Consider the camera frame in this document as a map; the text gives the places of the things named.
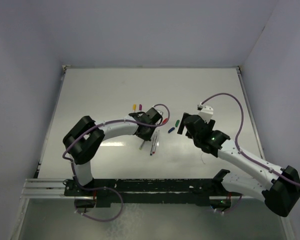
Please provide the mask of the blue-end white marker pen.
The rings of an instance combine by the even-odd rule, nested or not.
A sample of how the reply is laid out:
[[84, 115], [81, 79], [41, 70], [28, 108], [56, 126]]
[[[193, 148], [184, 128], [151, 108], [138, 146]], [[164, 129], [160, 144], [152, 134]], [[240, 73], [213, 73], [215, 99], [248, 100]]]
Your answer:
[[158, 131], [156, 131], [156, 132], [154, 133], [154, 136], [153, 136], [153, 139], [152, 139], [151, 148], [150, 148], [150, 153], [149, 153], [150, 156], [153, 155], [153, 149], [154, 149], [154, 147], [155, 147], [155, 145], [156, 145], [157, 136], [158, 136]]

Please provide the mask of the red-end white marker pen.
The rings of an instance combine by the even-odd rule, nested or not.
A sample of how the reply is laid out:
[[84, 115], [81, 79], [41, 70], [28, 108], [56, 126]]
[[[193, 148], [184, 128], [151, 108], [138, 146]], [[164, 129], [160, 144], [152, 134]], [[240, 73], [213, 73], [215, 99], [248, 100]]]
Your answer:
[[159, 136], [160, 136], [160, 130], [158, 130], [156, 132], [156, 137], [155, 137], [154, 145], [153, 145], [153, 148], [152, 148], [152, 155], [154, 155], [155, 152], [156, 152], [157, 144], [158, 144], [158, 141], [159, 141]]

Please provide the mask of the green-end white marker pen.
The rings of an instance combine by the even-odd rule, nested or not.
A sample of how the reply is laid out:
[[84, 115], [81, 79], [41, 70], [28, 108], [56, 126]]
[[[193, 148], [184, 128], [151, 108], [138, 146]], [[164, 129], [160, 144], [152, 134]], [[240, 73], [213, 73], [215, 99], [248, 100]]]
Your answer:
[[145, 142], [146, 142], [145, 140], [142, 141], [141, 145], [139, 146], [139, 150], [142, 150], [142, 148], [143, 148]]

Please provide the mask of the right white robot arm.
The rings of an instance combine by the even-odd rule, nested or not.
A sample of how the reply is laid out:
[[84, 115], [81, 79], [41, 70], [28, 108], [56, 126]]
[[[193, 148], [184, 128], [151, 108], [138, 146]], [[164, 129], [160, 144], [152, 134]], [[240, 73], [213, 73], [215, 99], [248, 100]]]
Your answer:
[[206, 154], [213, 155], [238, 167], [251, 178], [239, 178], [227, 173], [212, 183], [218, 196], [236, 192], [265, 203], [275, 214], [287, 217], [300, 199], [300, 176], [292, 166], [272, 164], [251, 153], [245, 153], [227, 134], [214, 130], [214, 120], [206, 122], [198, 114], [184, 113], [177, 133], [186, 136]]

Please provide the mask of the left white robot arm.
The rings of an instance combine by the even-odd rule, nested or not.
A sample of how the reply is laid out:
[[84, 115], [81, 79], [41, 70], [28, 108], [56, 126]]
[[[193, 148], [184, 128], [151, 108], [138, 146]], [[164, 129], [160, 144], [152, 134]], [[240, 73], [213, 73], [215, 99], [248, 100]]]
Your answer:
[[75, 190], [81, 196], [88, 196], [93, 191], [90, 161], [103, 141], [120, 136], [136, 136], [150, 141], [162, 121], [162, 112], [154, 107], [146, 112], [133, 112], [121, 119], [102, 123], [96, 123], [88, 115], [82, 117], [62, 140], [65, 147], [62, 157], [71, 163], [77, 181]]

